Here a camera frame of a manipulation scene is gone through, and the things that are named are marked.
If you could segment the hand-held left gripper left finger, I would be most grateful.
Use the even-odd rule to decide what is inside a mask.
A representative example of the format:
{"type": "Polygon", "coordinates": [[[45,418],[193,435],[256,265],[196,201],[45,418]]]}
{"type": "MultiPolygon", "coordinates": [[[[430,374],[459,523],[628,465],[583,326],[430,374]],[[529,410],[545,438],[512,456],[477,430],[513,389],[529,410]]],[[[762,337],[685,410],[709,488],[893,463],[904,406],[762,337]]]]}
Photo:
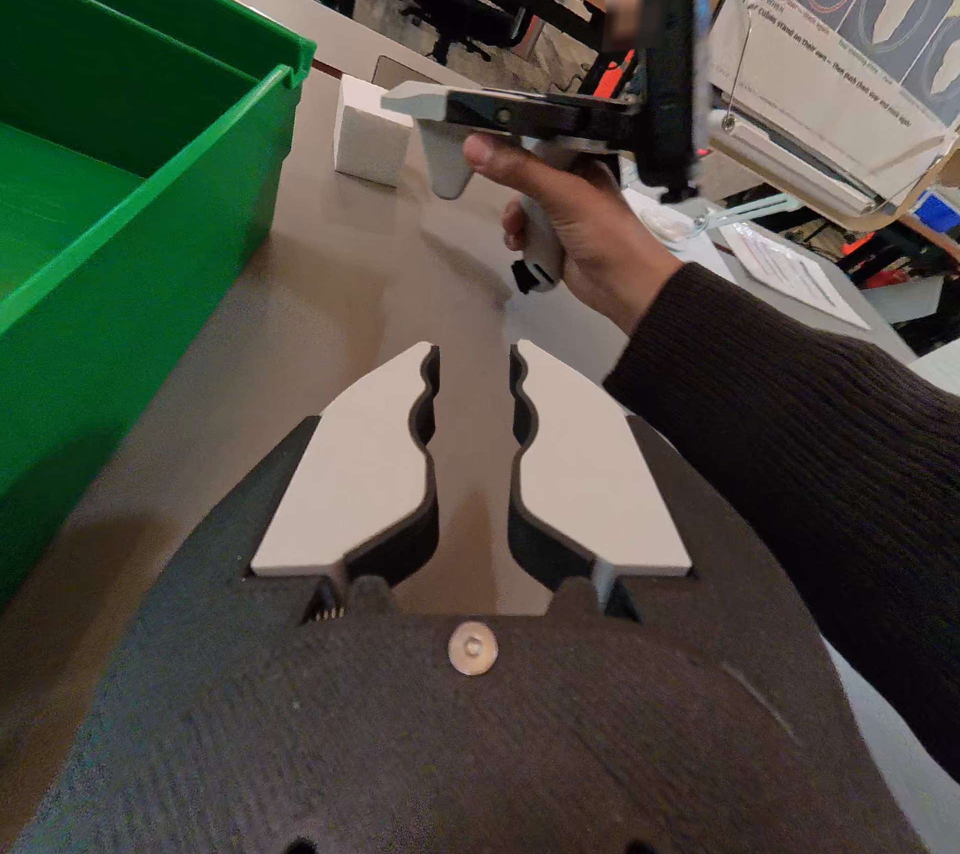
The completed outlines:
{"type": "Polygon", "coordinates": [[[436,499],[427,444],[439,351],[415,343],[322,411],[250,561],[254,574],[324,575],[345,587],[350,568],[436,499]]]}

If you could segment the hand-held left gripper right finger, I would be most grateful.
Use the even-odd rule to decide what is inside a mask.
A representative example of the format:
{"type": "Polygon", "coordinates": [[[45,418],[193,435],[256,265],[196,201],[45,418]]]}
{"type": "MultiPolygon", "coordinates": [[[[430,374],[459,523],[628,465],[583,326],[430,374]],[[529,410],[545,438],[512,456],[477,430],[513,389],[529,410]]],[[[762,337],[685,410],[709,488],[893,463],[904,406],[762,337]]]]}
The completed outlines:
{"type": "Polygon", "coordinates": [[[509,549],[522,570],[553,592],[586,578],[602,608],[622,578],[687,576],[690,554],[622,407],[526,339],[510,347],[510,393],[509,549]]]}

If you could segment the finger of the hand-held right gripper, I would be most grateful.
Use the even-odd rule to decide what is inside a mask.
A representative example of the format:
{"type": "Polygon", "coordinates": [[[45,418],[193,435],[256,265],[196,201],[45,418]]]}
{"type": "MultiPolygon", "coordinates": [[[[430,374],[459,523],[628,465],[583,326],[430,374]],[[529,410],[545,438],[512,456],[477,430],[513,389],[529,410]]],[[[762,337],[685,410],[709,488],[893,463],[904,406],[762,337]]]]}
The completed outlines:
{"type": "Polygon", "coordinates": [[[404,81],[382,94],[380,106],[385,111],[414,120],[447,120],[447,101],[451,91],[445,85],[404,81]]]}

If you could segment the white foam cube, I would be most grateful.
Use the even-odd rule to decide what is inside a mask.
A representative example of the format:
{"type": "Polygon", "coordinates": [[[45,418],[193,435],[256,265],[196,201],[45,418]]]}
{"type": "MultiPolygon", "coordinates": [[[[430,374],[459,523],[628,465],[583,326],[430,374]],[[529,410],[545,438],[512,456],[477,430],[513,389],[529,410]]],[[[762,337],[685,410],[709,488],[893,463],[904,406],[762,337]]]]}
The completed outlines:
{"type": "Polygon", "coordinates": [[[384,188],[400,184],[414,120],[382,108],[385,90],[343,74],[333,133],[333,168],[384,188]]]}

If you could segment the person's right forearm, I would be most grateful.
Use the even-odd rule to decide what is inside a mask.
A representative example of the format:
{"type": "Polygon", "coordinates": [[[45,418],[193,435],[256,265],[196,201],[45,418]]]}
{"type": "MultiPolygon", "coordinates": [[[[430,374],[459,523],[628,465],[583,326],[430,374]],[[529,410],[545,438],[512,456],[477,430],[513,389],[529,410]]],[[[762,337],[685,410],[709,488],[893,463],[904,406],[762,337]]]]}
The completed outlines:
{"type": "Polygon", "coordinates": [[[697,264],[628,260],[608,391],[740,514],[828,642],[959,773],[958,397],[697,264]]]}

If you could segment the person's right hand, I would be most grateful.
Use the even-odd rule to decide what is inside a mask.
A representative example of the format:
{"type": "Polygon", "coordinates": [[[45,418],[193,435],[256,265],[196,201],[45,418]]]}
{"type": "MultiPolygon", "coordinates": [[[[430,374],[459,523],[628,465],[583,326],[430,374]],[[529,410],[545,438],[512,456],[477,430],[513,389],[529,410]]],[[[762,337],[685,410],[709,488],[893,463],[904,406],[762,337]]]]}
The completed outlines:
{"type": "Polygon", "coordinates": [[[509,141],[483,133],[468,137],[462,151],[473,173],[517,191],[502,215],[507,248],[526,251],[521,201],[536,201],[565,251],[566,287],[632,336],[684,265],[644,228],[606,167],[580,160],[570,171],[559,171],[509,141]]]}

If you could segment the orange traffic cone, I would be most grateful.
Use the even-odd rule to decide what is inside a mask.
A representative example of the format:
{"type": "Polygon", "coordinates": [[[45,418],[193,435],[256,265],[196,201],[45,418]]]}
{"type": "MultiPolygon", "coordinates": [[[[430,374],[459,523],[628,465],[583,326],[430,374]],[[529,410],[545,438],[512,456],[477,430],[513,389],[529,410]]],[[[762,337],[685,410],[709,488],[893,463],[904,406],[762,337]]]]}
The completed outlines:
{"type": "Polygon", "coordinates": [[[596,85],[594,96],[617,100],[628,88],[637,69],[637,52],[629,50],[623,59],[615,63],[610,61],[596,85]]]}

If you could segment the white putty lump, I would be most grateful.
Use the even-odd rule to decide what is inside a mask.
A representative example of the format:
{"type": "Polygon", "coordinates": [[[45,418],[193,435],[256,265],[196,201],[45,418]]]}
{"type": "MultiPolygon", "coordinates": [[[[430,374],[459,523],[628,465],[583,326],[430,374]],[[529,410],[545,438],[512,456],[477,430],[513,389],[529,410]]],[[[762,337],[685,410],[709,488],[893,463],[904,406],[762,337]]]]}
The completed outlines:
{"type": "Polygon", "coordinates": [[[697,224],[682,212],[641,196],[630,202],[635,216],[662,245],[678,250],[698,234],[697,224]]]}

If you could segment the wooden document stand white base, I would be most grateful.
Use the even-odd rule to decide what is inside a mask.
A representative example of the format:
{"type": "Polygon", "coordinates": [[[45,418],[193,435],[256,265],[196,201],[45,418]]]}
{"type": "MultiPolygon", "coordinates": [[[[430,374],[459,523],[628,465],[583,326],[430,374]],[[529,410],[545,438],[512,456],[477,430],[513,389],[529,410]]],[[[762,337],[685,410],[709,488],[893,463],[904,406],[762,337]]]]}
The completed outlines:
{"type": "MultiPolygon", "coordinates": [[[[931,184],[948,157],[958,149],[958,130],[951,147],[908,191],[904,199],[899,202],[883,200],[818,156],[800,148],[776,129],[741,112],[732,93],[725,94],[714,87],[711,36],[714,21],[724,1],[709,0],[709,44],[701,61],[701,71],[710,102],[703,122],[702,146],[742,164],[840,225],[870,231],[892,222],[906,209],[908,200],[916,198],[931,184]]],[[[757,2],[743,2],[748,29],[752,29],[751,18],[757,2]]]]}

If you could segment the printed paper sheets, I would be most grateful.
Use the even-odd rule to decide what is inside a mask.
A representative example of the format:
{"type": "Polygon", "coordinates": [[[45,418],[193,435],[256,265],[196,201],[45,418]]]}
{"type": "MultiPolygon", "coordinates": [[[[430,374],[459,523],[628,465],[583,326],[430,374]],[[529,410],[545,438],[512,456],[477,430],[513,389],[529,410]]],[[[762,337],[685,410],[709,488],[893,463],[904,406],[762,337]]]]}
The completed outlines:
{"type": "Polygon", "coordinates": [[[714,87],[883,200],[953,144],[959,0],[725,0],[714,87]]]}

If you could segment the laminated instruction sheet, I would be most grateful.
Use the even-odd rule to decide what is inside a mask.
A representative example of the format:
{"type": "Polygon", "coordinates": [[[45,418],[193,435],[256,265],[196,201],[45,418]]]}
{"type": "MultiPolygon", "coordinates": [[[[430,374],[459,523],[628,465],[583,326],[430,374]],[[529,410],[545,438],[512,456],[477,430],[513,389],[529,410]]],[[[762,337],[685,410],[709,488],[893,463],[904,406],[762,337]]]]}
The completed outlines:
{"type": "Polygon", "coordinates": [[[725,246],[758,283],[809,308],[869,331],[863,320],[831,283],[821,265],[755,230],[749,223],[719,228],[725,246]]]}

